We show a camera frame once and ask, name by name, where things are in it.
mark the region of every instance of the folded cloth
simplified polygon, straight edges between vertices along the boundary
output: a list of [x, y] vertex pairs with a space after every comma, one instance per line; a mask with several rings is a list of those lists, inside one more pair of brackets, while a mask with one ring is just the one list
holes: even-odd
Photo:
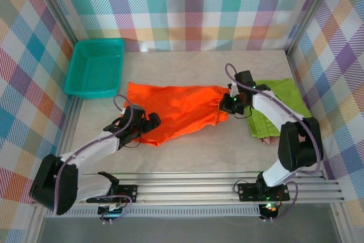
[[226, 121], [228, 114], [218, 110], [226, 92], [229, 92], [228, 88], [217, 86], [155, 87], [129, 83], [127, 97], [133, 104], [144, 108], [147, 114], [155, 112], [159, 115], [161, 125], [141, 138], [142, 143], [159, 146], [205, 125]]
[[[255, 82], [257, 85], [266, 84], [282, 102], [295, 112], [300, 113], [306, 118], [311, 117], [293, 79], [261, 80]], [[253, 137], [266, 138], [280, 136], [277, 127], [266, 116], [255, 109], [252, 109], [252, 115], [248, 118], [248, 125]]]
[[279, 137], [267, 137], [261, 138], [260, 140], [267, 145], [277, 145], [279, 143]]

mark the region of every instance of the black mounting bracket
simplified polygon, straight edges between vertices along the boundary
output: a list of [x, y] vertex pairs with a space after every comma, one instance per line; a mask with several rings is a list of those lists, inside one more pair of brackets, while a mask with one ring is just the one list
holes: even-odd
[[269, 188], [262, 195], [255, 183], [238, 184], [239, 201], [289, 201], [288, 187], [284, 184]]
[[[134, 202], [137, 202], [137, 194], [138, 194], [138, 186], [137, 185], [114, 185], [112, 186], [112, 189], [110, 189], [109, 193], [107, 193], [106, 196], [109, 195], [126, 195], [131, 198], [131, 200]], [[90, 199], [86, 199], [87, 203], [126, 203], [128, 202], [128, 199], [125, 197], [111, 197], [111, 198], [99, 198], [99, 197], [91, 197]]]

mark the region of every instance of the white table surface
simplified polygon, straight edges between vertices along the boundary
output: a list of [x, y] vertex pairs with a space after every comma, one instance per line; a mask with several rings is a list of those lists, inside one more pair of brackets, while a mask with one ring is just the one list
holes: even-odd
[[[250, 70], [255, 80], [292, 77], [284, 51], [126, 53], [119, 92], [126, 94], [129, 81], [162, 87], [226, 87], [230, 82], [224, 69], [227, 62], [237, 71]], [[119, 115], [112, 98], [84, 100], [72, 149], [98, 136]], [[246, 120], [229, 116], [228, 121], [217, 126], [206, 126], [159, 147], [140, 144], [134, 149], [122, 148], [88, 172], [263, 171], [277, 160], [277, 149], [253, 138]]]

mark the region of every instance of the cable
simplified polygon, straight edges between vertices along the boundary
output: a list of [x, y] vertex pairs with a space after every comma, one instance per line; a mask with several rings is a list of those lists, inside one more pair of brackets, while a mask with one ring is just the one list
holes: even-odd
[[304, 130], [307, 132], [309, 138], [311, 139], [312, 141], [312, 144], [313, 144], [313, 148], [315, 149], [315, 153], [316, 153], [316, 159], [317, 159], [317, 165], [316, 165], [316, 168], [314, 171], [301, 171], [305, 174], [314, 174], [316, 173], [319, 169], [320, 169], [320, 165], [321, 165], [321, 155], [320, 155], [320, 150], [319, 150], [319, 146], [317, 145], [317, 142], [312, 134], [312, 132], [310, 131], [310, 129], [308, 128], [308, 126], [302, 121], [300, 120], [300, 118], [298, 118], [296, 115], [294, 115], [292, 113], [292, 111], [290, 111], [283, 103], [281, 103], [279, 100], [277, 100], [275, 97], [273, 96], [270, 96], [269, 94], [265, 93], [265, 92], [262, 92], [260, 90], [257, 90], [257, 89], [254, 89], [254, 88], [251, 88], [247, 85], [243, 85], [241, 83], [239, 83], [237, 80], [234, 79], [234, 77], [232, 77], [228, 71], [228, 67], [231, 67], [235, 74], [237, 72], [237, 70], [235, 69], [235, 67], [230, 64], [230, 63], [227, 63], [225, 65], [225, 72], [227, 74], [227, 76], [232, 80], [234, 81], [237, 85], [241, 86], [242, 88], [245, 88], [247, 90], [250, 90], [250, 91], [253, 91], [253, 92], [257, 92], [265, 97], [267, 97], [268, 99], [272, 100], [273, 102], [275, 102], [277, 105], [279, 105], [286, 113], [288, 113], [293, 119], [295, 119], [303, 128]]
[[289, 183], [292, 183], [295, 185], [296, 187], [296, 193], [295, 193], [295, 197], [293, 198], [293, 201], [292, 203], [289, 205], [288, 209], [285, 210], [281, 215], [277, 216], [275, 218], [275, 220], [278, 220], [278, 219], [281, 219], [282, 217], [284, 217], [286, 214], [289, 213], [290, 210], [292, 210], [293, 206], [295, 205], [296, 201], [297, 201], [297, 197], [298, 197], [298, 185], [297, 183], [293, 182], [293, 181], [290, 181], [290, 182], [287, 182], [286, 184], [289, 184]]
[[239, 194], [239, 192], [235, 191], [235, 186], [237, 185], [238, 182], [245, 182], [245, 183], [248, 183], [246, 180], [243, 180], [243, 179], [240, 179], [240, 180], [237, 180], [235, 183], [234, 183], [234, 186], [233, 186], [233, 192]]
[[[131, 206], [131, 204], [133, 203], [133, 201], [132, 201], [132, 199], [131, 199], [131, 197], [130, 196], [127, 196], [127, 195], [110, 195], [110, 196], [96, 196], [95, 198], [100, 198], [100, 199], [104, 199], [104, 198], [106, 198], [106, 197], [109, 197], [109, 198], [114, 198], [114, 197], [124, 197], [124, 198], [126, 198], [126, 199], [128, 199], [128, 201], [129, 201], [129, 205], [128, 205], [128, 207], [130, 208], [130, 206]], [[119, 215], [116, 219], [114, 219], [114, 220], [110, 220], [109, 222], [110, 222], [110, 224], [112, 224], [112, 223], [114, 223], [114, 222], [116, 222], [116, 221], [119, 221], [125, 214], [126, 214], [126, 212], [127, 212], [128, 210], [126, 210], [126, 207], [123, 207], [123, 213], [121, 214], [121, 215]], [[106, 220], [104, 219], [104, 215], [105, 215], [105, 213], [103, 213], [103, 214], [101, 214], [101, 220], [103, 221], [103, 223], [105, 223], [106, 222]]]
[[253, 115], [253, 112], [251, 111], [251, 106], [249, 106], [249, 110], [250, 110], [250, 114], [248, 116], [244, 116], [244, 117], [237, 117], [237, 114], [234, 114], [235, 119], [241, 120], [241, 119], [246, 119], [249, 118]]
[[282, 194], [278, 191], [278, 195], [279, 195], [279, 199], [280, 199], [280, 203], [278, 205], [278, 208], [282, 206]]
[[122, 206], [122, 208], [123, 208], [123, 207], [126, 207], [128, 203], [129, 203], [129, 200], [126, 200], [125, 205], [124, 205], [124, 206]]
[[130, 117], [129, 117], [129, 120], [128, 122], [126, 123], [126, 125], [121, 128], [120, 130], [116, 131], [114, 134], [111, 134], [111, 135], [108, 135], [106, 137], [103, 137], [103, 138], [100, 138], [100, 139], [95, 139], [87, 144], [85, 144], [83, 147], [81, 147], [80, 149], [78, 149], [76, 152], [74, 152], [71, 156], [69, 156], [69, 158], [62, 164], [61, 168], [59, 169], [58, 173], [57, 173], [57, 178], [56, 178], [56, 185], [55, 185], [55, 204], [53, 206], [53, 214], [56, 215], [57, 214], [57, 210], [58, 210], [58, 199], [59, 199], [59, 184], [60, 184], [60, 179], [61, 179], [61, 174], [63, 172], [63, 169], [66, 167], [67, 163], [69, 163], [72, 159], [74, 159], [76, 156], [78, 156], [82, 151], [84, 151], [85, 149], [93, 146], [95, 143], [98, 143], [98, 142], [102, 142], [106, 139], [109, 139], [109, 138], [112, 138], [112, 137], [115, 137], [116, 135], [118, 135], [119, 133], [123, 132], [125, 129], [127, 129], [127, 127], [130, 125], [132, 119], [133, 119], [133, 114], [134, 114], [134, 111], [133, 111], [133, 107], [132, 107], [132, 103], [130, 102], [130, 100], [125, 97], [124, 95], [121, 95], [121, 94], [116, 94], [113, 98], [113, 102], [114, 102], [114, 105], [115, 107], [122, 111], [122, 109], [117, 105], [116, 103], [116, 98], [117, 97], [122, 97], [124, 98], [127, 103], [130, 105]]
[[126, 146], [126, 145], [124, 145], [124, 147], [126, 147], [126, 148], [137, 148], [141, 143], [142, 143], [142, 137], [139, 138], [139, 143], [136, 146]]

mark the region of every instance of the green cloth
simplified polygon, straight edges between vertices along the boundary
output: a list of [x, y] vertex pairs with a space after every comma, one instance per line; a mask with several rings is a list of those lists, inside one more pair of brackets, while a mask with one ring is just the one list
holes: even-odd
[[[261, 80], [255, 82], [257, 85], [266, 84], [274, 92], [275, 96], [295, 112], [300, 113], [306, 118], [311, 117], [293, 79]], [[253, 137], [266, 138], [280, 136], [277, 127], [275, 127], [266, 116], [255, 109], [252, 109], [252, 113], [253, 114], [248, 118], [248, 125]]]

